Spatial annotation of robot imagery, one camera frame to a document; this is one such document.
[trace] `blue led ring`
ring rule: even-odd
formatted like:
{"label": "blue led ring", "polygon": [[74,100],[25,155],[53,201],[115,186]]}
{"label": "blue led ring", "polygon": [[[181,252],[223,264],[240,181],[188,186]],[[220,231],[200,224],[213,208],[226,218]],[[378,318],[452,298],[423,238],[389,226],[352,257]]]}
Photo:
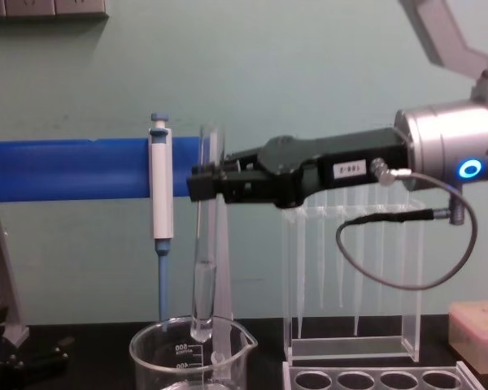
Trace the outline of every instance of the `blue led ring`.
{"label": "blue led ring", "polygon": [[479,160],[468,160],[463,162],[463,164],[459,168],[459,176],[463,179],[472,179],[474,176],[477,176],[479,172],[481,172],[482,164]]}

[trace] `robotic arm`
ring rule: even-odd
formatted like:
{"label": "robotic arm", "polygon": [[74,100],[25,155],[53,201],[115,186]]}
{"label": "robotic arm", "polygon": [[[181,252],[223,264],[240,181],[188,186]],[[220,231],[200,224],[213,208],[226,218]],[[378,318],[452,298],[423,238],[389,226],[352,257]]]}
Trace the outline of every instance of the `robotic arm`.
{"label": "robotic arm", "polygon": [[[424,290],[455,275],[477,239],[476,215],[462,187],[488,180],[488,55],[466,45],[446,0],[400,2],[432,63],[478,77],[468,99],[399,110],[392,128],[316,140],[273,138],[261,148],[230,154],[219,165],[195,167],[188,188],[192,201],[220,193],[227,203],[272,203],[281,209],[301,206],[319,191],[376,182],[403,180],[409,191],[444,189],[451,195],[447,209],[366,215],[346,221],[336,233],[345,259],[367,277],[394,288]],[[451,224],[461,225],[465,211],[472,235],[464,256],[430,284],[409,286],[380,279],[357,264],[341,240],[344,228],[362,223],[449,218]]]}

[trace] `gray cable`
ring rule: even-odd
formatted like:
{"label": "gray cable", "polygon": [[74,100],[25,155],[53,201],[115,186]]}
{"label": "gray cable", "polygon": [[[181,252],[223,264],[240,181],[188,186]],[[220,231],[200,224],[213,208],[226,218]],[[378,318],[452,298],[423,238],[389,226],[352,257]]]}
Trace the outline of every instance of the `gray cable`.
{"label": "gray cable", "polygon": [[468,212],[468,215],[470,216],[470,222],[472,223],[472,234],[470,236],[470,241],[468,242],[468,246],[466,248],[466,251],[463,254],[463,257],[455,264],[455,266],[448,271],[444,276],[441,278],[435,280],[434,282],[428,283],[428,284],[414,284],[414,285],[408,285],[408,284],[396,284],[392,283],[389,280],[385,280],[380,278],[379,276],[374,275],[373,273],[365,270],[360,264],[358,264],[354,258],[351,256],[350,253],[347,252],[344,244],[342,243],[342,231],[344,228],[349,226],[347,224],[347,221],[345,223],[342,223],[337,231],[336,231],[336,243],[338,245],[338,248],[343,254],[343,257],[359,272],[361,272],[363,275],[367,276],[369,279],[372,279],[378,283],[384,284],[385,286],[389,286],[392,288],[398,288],[401,290],[407,290],[407,291],[422,291],[422,290],[429,290],[431,288],[437,287],[440,284],[445,283],[447,280],[449,280],[452,276],[457,274],[461,268],[463,268],[464,264],[468,261],[470,255],[472,254],[473,247],[475,246],[476,240],[477,240],[477,232],[478,232],[478,226],[477,226],[477,217],[475,215],[475,211],[473,210],[472,206],[466,198],[463,196],[461,192],[459,192],[456,188],[450,186],[447,183],[442,182],[441,180],[434,179],[432,176],[424,175],[422,173],[409,173],[407,175],[402,175],[400,178],[405,179],[408,177],[412,177],[414,179],[418,180],[424,180],[427,181],[445,191],[447,191],[450,195],[458,199]]}

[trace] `blue bar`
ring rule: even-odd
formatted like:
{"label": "blue bar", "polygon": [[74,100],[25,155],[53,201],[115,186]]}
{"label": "blue bar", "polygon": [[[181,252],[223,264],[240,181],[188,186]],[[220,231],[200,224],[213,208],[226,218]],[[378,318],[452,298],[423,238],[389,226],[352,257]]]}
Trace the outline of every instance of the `blue bar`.
{"label": "blue bar", "polygon": [[[198,146],[172,139],[174,197],[188,196]],[[146,138],[0,141],[0,202],[149,197],[148,167]]]}

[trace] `lab bench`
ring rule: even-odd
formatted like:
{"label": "lab bench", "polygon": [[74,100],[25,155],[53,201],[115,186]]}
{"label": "lab bench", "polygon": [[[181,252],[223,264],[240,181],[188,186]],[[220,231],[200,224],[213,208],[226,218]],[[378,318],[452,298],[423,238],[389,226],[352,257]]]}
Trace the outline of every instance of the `lab bench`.
{"label": "lab bench", "polygon": [[[352,318],[320,318],[340,331]],[[281,363],[284,360],[281,318],[244,319],[239,321],[256,337],[259,347],[248,360],[250,390],[282,389]],[[360,332],[368,335],[380,329],[390,332],[398,324],[394,318],[362,318]],[[134,389],[133,364],[129,356],[132,336],[146,323],[108,323],[94,325],[58,325],[31,327],[31,336],[23,352],[49,348],[54,342],[72,336],[71,361],[67,374],[30,387],[31,390],[131,390]],[[419,366],[454,366],[460,356],[448,345],[448,317],[425,315],[421,318]],[[409,358],[334,361],[331,366],[418,366]],[[477,375],[488,390],[488,375]]]}

